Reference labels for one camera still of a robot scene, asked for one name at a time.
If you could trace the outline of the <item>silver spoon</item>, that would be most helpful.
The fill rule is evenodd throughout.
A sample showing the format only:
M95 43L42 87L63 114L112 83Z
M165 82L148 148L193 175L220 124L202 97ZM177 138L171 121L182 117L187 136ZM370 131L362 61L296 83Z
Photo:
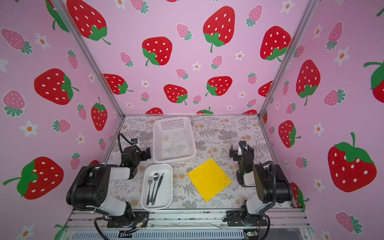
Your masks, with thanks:
M154 176L153 176L153 183L154 183L154 186L153 186L152 194L151 194L151 196L150 196L150 203L152 203L153 198L154 198L155 187L156 187L156 181L158 180L158 178L159 178L159 173L155 173Z

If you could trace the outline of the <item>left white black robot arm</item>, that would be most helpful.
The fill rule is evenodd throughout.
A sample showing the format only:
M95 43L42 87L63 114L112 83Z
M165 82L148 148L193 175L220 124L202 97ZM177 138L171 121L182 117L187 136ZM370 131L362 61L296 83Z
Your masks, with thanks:
M150 148L140 151L130 146L121 152L118 165L95 164L82 167L66 197L67 204L76 211L101 214L97 221L107 221L108 228L131 228L137 230L147 226L149 212L134 213L132 205L108 194L109 183L131 180L137 173L140 162L151 158Z

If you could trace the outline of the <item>white plastic tray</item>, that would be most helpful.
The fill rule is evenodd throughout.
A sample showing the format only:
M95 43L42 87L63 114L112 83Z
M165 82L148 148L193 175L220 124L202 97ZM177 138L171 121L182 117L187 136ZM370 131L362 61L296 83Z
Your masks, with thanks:
M141 205L157 211L169 207L173 200L173 168L169 164L149 166L144 173Z

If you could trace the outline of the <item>silver fork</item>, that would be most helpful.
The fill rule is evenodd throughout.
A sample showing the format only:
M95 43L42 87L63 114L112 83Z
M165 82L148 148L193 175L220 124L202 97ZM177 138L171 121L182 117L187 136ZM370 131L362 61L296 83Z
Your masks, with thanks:
M147 199L146 199L146 205L148 206L150 203L150 196L151 196L151 185L153 182L153 176L149 176L148 179L148 194L147 194Z

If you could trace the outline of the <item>yellow paper napkin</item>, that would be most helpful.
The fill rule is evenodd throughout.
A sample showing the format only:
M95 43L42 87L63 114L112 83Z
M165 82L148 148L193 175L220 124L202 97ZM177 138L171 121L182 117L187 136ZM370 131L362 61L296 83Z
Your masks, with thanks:
M232 180L212 158L190 171L188 176L205 202L211 200L232 183Z

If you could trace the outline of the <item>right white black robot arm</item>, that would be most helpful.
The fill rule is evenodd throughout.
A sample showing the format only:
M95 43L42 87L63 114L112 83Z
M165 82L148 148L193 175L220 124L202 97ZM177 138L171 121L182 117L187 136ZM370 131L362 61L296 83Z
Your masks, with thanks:
M239 141L239 148L230 148L229 157L238 163L238 184L243 188L255 188L256 195L245 200L238 211L227 211L223 222L235 226L271 225L266 212L277 203L289 202L293 190L281 167L273 161L255 164L255 150L246 141Z

